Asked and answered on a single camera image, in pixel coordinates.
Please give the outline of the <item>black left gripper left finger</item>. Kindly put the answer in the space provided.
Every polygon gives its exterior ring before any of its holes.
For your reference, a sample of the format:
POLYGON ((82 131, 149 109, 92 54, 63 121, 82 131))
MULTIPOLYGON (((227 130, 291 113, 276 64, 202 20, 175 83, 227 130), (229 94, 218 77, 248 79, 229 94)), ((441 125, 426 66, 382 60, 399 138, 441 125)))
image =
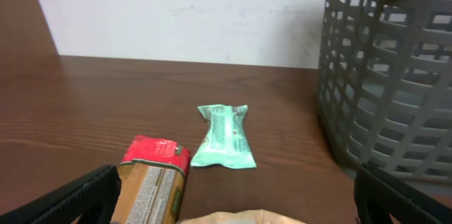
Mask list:
POLYGON ((121 192, 117 167, 103 165, 30 203, 1 215, 1 224, 109 224, 121 192))

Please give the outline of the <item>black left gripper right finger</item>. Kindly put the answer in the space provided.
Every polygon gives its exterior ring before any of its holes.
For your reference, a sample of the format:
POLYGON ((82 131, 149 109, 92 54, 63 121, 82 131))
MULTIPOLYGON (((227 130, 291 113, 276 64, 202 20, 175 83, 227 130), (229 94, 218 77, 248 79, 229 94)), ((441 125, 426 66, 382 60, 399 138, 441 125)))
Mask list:
POLYGON ((361 167, 354 183, 361 224, 451 224, 451 209, 379 167, 361 167))

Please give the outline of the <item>beige pouch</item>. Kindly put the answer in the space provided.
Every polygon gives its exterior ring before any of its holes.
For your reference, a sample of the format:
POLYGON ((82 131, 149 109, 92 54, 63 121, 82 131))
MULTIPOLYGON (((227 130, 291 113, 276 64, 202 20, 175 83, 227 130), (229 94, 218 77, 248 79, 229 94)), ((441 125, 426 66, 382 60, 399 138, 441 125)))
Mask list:
POLYGON ((215 212, 199 218, 180 220, 178 224, 305 224, 300 220, 266 210, 238 213, 215 212))

